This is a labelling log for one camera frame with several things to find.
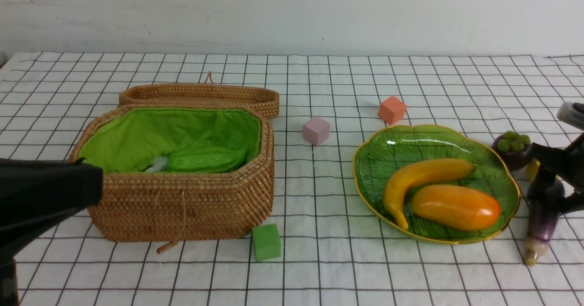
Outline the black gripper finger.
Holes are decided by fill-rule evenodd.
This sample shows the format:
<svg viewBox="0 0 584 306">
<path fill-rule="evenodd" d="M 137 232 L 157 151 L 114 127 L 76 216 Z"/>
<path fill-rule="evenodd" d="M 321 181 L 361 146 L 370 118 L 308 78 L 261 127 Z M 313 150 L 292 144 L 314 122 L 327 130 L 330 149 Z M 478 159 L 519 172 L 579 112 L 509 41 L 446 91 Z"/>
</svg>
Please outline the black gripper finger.
<svg viewBox="0 0 584 306">
<path fill-rule="evenodd" d="M 583 191 L 584 136 L 578 136 L 564 149 L 532 143 L 527 148 L 527 154 L 571 185 L 576 191 Z"/>
</svg>

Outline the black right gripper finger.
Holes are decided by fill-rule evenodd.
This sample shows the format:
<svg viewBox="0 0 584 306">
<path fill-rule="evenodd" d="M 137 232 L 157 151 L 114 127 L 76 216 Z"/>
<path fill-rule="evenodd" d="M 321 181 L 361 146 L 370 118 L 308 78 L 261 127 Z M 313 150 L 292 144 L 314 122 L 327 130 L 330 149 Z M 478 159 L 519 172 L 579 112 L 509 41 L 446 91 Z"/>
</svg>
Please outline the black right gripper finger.
<svg viewBox="0 0 584 306">
<path fill-rule="evenodd" d="M 570 196 L 561 201 L 562 214 L 569 214 L 575 211 L 584 210 L 584 192 L 573 192 Z"/>
</svg>

